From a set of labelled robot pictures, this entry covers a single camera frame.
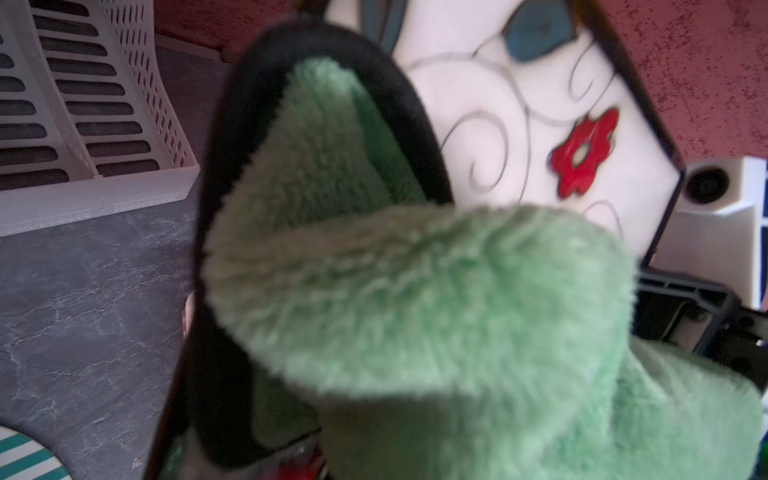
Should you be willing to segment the green striped round plate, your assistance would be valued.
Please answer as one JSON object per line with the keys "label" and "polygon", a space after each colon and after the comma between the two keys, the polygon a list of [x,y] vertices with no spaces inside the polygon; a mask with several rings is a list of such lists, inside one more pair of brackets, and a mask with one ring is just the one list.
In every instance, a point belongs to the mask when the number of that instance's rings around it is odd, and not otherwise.
{"label": "green striped round plate", "polygon": [[0,479],[70,480],[62,462],[30,437],[1,427]]}

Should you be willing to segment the square flower plate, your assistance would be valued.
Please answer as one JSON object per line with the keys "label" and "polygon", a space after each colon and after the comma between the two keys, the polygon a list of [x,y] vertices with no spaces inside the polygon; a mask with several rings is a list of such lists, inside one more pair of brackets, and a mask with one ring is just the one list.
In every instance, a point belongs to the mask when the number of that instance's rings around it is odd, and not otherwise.
{"label": "square flower plate", "polygon": [[594,1],[331,1],[429,118],[456,204],[573,211],[648,262],[680,155]]}

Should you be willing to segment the green microfibre cloth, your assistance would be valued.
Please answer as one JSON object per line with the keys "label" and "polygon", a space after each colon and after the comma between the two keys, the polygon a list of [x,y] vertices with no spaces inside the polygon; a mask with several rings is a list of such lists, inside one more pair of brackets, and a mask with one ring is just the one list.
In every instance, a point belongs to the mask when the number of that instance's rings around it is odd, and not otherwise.
{"label": "green microfibre cloth", "polygon": [[637,265],[538,206],[459,210],[400,69],[263,33],[208,142],[187,409],[208,460],[317,434],[335,479],[747,479],[755,384],[631,333]]}

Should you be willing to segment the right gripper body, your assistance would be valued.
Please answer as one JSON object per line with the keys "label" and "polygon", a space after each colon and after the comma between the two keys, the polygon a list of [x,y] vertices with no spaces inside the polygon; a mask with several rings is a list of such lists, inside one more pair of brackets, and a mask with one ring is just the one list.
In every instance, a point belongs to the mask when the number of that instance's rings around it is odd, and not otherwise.
{"label": "right gripper body", "polygon": [[633,333],[705,357],[767,388],[767,314],[729,288],[688,275],[643,268]]}

